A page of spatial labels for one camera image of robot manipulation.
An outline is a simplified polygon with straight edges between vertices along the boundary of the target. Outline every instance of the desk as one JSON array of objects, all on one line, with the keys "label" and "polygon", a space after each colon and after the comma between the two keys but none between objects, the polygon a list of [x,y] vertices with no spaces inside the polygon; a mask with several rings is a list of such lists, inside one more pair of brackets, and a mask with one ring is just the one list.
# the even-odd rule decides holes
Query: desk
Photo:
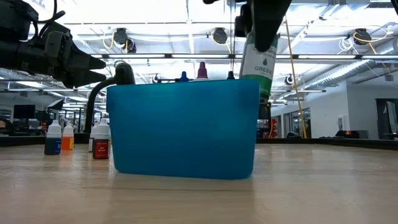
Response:
[{"label": "desk", "polygon": [[120,174],[87,145],[0,150],[0,223],[395,224],[398,152],[258,145],[247,180]]}]

